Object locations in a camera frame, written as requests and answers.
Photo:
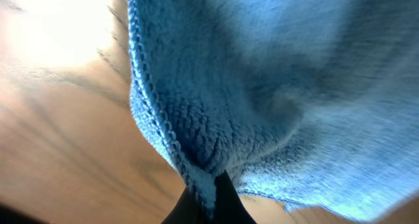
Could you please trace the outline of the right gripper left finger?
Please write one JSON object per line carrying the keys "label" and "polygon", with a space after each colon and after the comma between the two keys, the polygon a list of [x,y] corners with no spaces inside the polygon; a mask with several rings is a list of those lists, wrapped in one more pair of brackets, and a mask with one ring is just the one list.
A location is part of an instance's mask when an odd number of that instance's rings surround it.
{"label": "right gripper left finger", "polygon": [[187,187],[162,224],[205,224],[205,214]]}

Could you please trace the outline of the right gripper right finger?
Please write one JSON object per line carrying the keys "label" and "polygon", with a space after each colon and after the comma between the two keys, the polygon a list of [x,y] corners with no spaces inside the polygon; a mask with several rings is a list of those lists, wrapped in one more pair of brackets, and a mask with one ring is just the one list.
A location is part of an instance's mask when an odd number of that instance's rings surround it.
{"label": "right gripper right finger", "polygon": [[213,223],[256,224],[242,204],[226,171],[215,178],[215,186],[216,200]]}

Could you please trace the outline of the blue microfiber cloth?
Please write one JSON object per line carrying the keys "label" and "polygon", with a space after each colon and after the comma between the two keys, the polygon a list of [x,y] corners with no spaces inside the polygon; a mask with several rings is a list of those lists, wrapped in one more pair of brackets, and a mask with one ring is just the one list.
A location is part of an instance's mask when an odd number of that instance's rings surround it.
{"label": "blue microfiber cloth", "polygon": [[128,0],[130,105],[213,223],[240,195],[372,221],[418,194],[418,0]]}

